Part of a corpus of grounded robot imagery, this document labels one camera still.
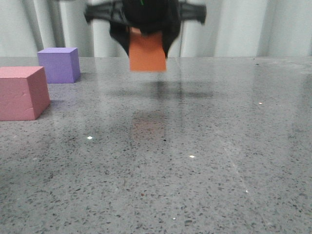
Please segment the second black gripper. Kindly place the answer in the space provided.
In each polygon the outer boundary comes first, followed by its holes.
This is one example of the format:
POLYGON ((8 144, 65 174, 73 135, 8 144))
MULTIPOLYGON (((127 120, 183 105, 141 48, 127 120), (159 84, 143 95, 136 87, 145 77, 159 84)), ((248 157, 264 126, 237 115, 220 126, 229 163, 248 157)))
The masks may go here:
POLYGON ((206 5, 191 4, 179 0, 108 0, 87 5, 84 16, 87 22, 106 20, 110 23, 110 36, 129 55, 129 27, 140 29, 144 34, 162 31, 162 47, 165 58, 171 45, 180 34, 181 23, 206 20, 206 5))

